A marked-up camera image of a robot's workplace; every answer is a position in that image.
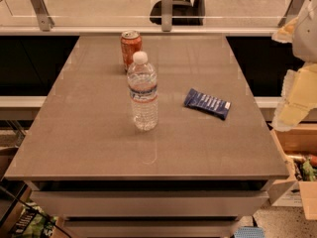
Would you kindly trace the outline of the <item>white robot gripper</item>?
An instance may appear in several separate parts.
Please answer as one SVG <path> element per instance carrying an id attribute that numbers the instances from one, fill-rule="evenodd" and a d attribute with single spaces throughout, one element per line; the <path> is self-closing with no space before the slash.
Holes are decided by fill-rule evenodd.
<path id="1" fill-rule="evenodd" d="M 312 0 L 298 18 L 283 25 L 271 38 L 283 44 L 292 42 L 292 51 L 297 58 L 314 62 L 298 71 L 290 69 L 284 77 L 281 100 L 271 126 L 276 131 L 286 132 L 317 107 L 317 0 Z"/>

